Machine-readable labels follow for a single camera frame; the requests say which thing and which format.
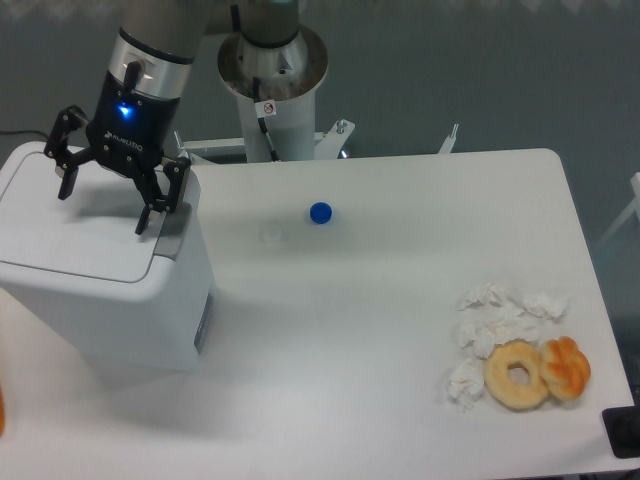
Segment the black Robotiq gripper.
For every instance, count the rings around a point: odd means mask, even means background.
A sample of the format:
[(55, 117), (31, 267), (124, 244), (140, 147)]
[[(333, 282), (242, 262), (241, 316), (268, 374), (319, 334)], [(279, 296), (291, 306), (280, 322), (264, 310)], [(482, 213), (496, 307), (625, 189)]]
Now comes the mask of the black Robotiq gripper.
[[(56, 163), (61, 178), (58, 199), (73, 192), (79, 167), (92, 160), (100, 166), (132, 178), (144, 200), (135, 233), (147, 228), (150, 214), (175, 213), (183, 202), (191, 162), (184, 157), (162, 157), (164, 140), (179, 105), (178, 99), (162, 99), (135, 90), (125, 92), (114, 75), (107, 73), (95, 115), (89, 122), (77, 105), (62, 109), (54, 122), (43, 153)], [(71, 133), (86, 127), (89, 147), (73, 153)], [(168, 181), (161, 189), (157, 171)]]

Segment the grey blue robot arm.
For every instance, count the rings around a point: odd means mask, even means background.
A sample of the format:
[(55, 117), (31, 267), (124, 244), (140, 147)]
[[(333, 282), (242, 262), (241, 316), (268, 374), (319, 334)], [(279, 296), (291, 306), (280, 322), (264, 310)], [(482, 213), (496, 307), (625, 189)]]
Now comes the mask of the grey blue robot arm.
[(189, 164), (170, 159), (164, 140), (202, 38), (238, 32), (260, 47), (290, 43), (299, 30), (295, 1), (131, 1), (125, 9), (93, 117), (76, 105), (61, 110), (44, 153), (56, 162), (58, 197), (73, 192), (80, 166), (95, 161), (133, 181), (144, 207), (175, 212)]

